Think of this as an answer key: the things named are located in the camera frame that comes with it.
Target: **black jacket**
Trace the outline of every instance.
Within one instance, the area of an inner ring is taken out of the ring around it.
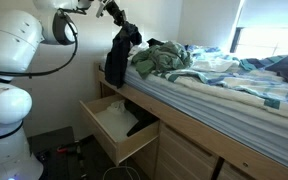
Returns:
[[[125,22],[120,32],[113,39],[111,52],[107,54],[105,63],[105,80],[117,88],[124,84],[127,57],[133,45],[142,43],[142,36],[134,24]]]

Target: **black cable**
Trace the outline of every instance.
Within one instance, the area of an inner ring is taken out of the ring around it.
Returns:
[[[68,24],[68,26],[70,27],[73,36],[74,36],[74,40],[75,40],[75,48],[74,48],[74,52],[71,56],[71,58],[62,66],[60,66],[59,68],[50,70],[50,71],[45,71],[45,72],[30,72],[30,73],[17,73],[17,72],[7,72],[7,71],[0,71],[0,76],[12,76],[12,77],[29,77],[32,78],[34,76],[45,76],[45,75],[49,75],[52,73],[55,73],[61,69],[63,69],[64,67],[66,67],[68,64],[70,64],[72,62],[72,60],[74,59],[76,52],[77,52],[77,48],[78,48],[78,39],[77,39],[77,33],[74,31],[72,25],[70,24],[70,22],[67,20],[67,15],[64,14],[64,11],[59,9],[59,11],[61,11],[64,20],[66,21],[66,23]]]

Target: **open drawer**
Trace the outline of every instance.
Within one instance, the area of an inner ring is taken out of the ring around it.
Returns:
[[[82,113],[86,116],[83,119],[85,119],[96,140],[116,166],[158,137],[158,121],[123,140],[117,141],[112,137],[112,133],[108,132],[109,128],[99,121],[96,114],[106,110],[113,102],[119,100],[123,100],[123,97],[114,95],[88,103],[80,101]]]

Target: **wooden panel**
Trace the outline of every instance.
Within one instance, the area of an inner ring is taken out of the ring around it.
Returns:
[[[158,156],[181,179],[210,179],[216,158],[162,126]]]
[[[245,173],[252,174],[256,179],[271,179],[272,176],[279,177],[280,179],[288,179],[287,167],[210,128],[198,120],[126,84],[124,84],[122,88],[116,89],[105,81],[102,72],[99,72],[99,81],[148,110],[167,125],[183,134],[186,138],[223,157]]]
[[[155,139],[138,152],[132,155],[132,159],[138,164],[150,179],[154,179],[156,167],[158,139]]]
[[[220,174],[217,178],[218,180],[254,180],[254,178],[248,176],[241,170],[237,169],[233,165],[224,162]]]
[[[95,116],[96,113],[105,110],[111,103],[123,99],[120,95],[114,95],[103,99],[95,100],[89,103],[80,101],[82,113],[87,119],[86,123],[92,129],[94,137],[103,147],[116,166],[127,157],[153,141],[158,137],[158,124],[155,122],[141,131],[127,137],[125,140],[116,142],[111,133],[107,132],[103,124]]]
[[[163,163],[160,159],[157,160],[156,163],[156,173],[155,173],[156,180],[183,180],[177,177],[170,168]]]

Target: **white wall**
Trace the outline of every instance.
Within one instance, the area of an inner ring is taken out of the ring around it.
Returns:
[[[143,40],[177,40],[182,0],[120,0],[129,22],[136,24]],[[31,113],[25,119],[27,136],[73,126],[75,138],[89,134],[80,121],[79,100],[95,99],[92,63],[102,60],[112,47],[112,39],[119,31],[109,15],[95,17],[98,2],[94,2],[87,16],[70,15],[79,29],[79,49],[75,60],[65,69],[45,77],[16,78],[12,84],[26,89],[33,98]],[[0,10],[25,10],[36,17],[30,0],[0,0]],[[43,71],[56,68],[71,56],[74,46],[41,45],[30,70]]]
[[[183,0],[178,42],[229,49],[240,2],[241,0]]]

